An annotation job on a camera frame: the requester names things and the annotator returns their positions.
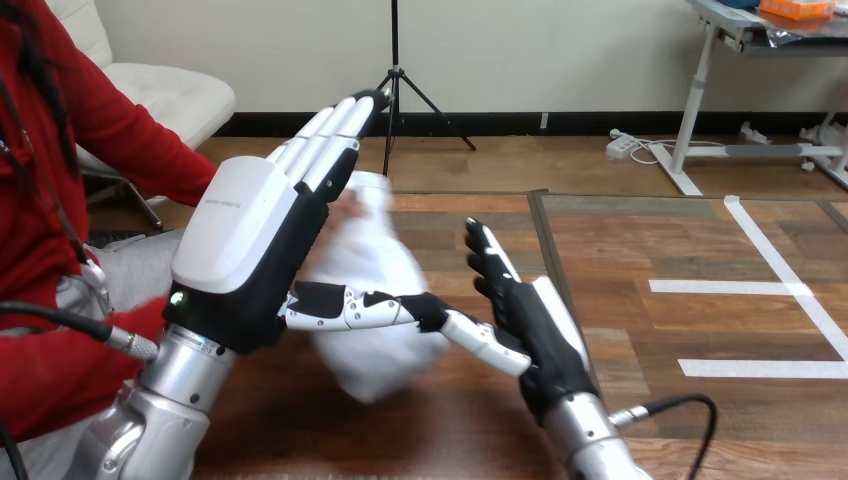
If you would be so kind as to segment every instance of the baseboard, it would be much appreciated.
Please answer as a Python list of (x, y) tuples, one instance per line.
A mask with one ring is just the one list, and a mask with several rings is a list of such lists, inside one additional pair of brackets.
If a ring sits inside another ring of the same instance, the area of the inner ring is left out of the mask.
[[(291, 137), (313, 113), (242, 112), (233, 115), (215, 136), (219, 137)], [(743, 122), (766, 135), (797, 135), (824, 120), (819, 112), (703, 112), (698, 115), (695, 133), (732, 135)], [(683, 112), (551, 112), (547, 128), (540, 128), (542, 113), (452, 113), (448, 114), (467, 136), (509, 135), (607, 135), (617, 128), (633, 135), (671, 135), (677, 133)], [(848, 115), (836, 120), (845, 122)], [(383, 114), (369, 136), (382, 137), (388, 128)], [(404, 113), (396, 127), (402, 137), (451, 136), (448, 128), (433, 113)]]

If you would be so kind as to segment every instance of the white chair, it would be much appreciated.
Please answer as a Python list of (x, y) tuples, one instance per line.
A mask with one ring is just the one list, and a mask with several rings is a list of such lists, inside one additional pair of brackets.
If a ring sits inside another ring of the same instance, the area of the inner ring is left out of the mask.
[[(233, 115), (235, 93), (217, 78), (175, 67), (115, 63), (94, 0), (48, 0), (47, 3), (77, 48), (103, 69), (115, 87), (131, 101), (143, 105), (157, 122), (179, 135), (190, 148), (197, 148)], [(84, 149), (77, 147), (77, 152), (83, 174), (118, 181), (116, 186), (90, 196), (89, 204), (126, 186), (154, 227), (162, 229), (162, 222), (134, 185)]]

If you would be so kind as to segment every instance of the floor tape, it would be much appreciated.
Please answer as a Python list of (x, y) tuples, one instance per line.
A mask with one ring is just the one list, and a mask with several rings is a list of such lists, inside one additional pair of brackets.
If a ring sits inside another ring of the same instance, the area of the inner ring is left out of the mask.
[[(724, 205), (736, 220), (736, 223), (742, 228), (742, 231), (745, 232), (745, 235), (751, 240), (751, 243), (754, 244), (754, 247), (760, 252), (760, 255), (763, 256), (772, 270), (774, 270), (777, 278), (784, 284), (801, 284), (801, 279), (798, 278), (792, 267), (786, 263), (786, 260), (774, 248), (774, 245), (772, 245), (763, 231), (760, 230), (760, 227), (757, 226), (756, 222), (745, 211), (745, 208), (739, 202), (739, 197), (733, 195), (725, 197)], [(839, 356), (843, 360), (848, 360), (848, 336), (833, 321), (833, 318), (825, 311), (816, 297), (797, 294), (794, 297)]]
[(678, 360), (687, 377), (848, 379), (848, 363), (776, 360)]
[(648, 283), (654, 293), (813, 296), (803, 283), (660, 279), (651, 279)]

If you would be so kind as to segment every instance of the tripod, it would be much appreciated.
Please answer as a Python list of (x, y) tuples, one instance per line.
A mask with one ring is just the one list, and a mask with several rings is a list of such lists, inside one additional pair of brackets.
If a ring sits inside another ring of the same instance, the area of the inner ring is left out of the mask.
[(471, 148), (472, 152), (477, 151), (477, 147), (471, 143), (468, 138), (459, 131), (456, 125), (452, 124), (448, 117), (439, 110), (439, 107), (436, 106), (433, 102), (427, 98), (427, 95), (424, 95), (418, 87), (412, 83), (412, 80), (406, 76), (406, 72), (400, 68), (400, 60), (398, 60), (398, 21), (397, 21), (397, 0), (392, 0), (392, 68), (389, 70), (389, 73), (386, 75), (386, 78), (380, 82), (380, 86), (377, 87), (377, 90), (382, 90), (384, 86), (386, 86), (389, 81), (392, 82), (392, 103), (389, 106), (389, 133), (386, 135), (386, 158), (383, 161), (383, 175), (388, 175), (389, 173), (389, 155), (392, 153), (392, 145), (394, 144), (393, 134), (395, 131), (395, 122), (400, 118), (400, 81), (403, 80), (407, 85), (421, 98), (424, 102), (436, 112), (436, 115), (448, 126), (451, 133), (454, 136), (459, 137)]

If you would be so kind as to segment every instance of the red sleeve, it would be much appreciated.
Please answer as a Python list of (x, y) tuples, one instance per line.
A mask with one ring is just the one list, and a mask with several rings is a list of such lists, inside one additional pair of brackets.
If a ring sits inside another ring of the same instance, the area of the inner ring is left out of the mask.
[[(115, 314), (111, 323), (155, 339), (165, 299)], [(68, 330), (0, 336), (0, 418), (17, 441), (57, 430), (107, 408), (141, 362)]]
[(73, 44), (44, 0), (33, 0), (44, 48), (58, 68), (76, 142), (142, 190), (197, 205), (215, 166), (133, 104)]

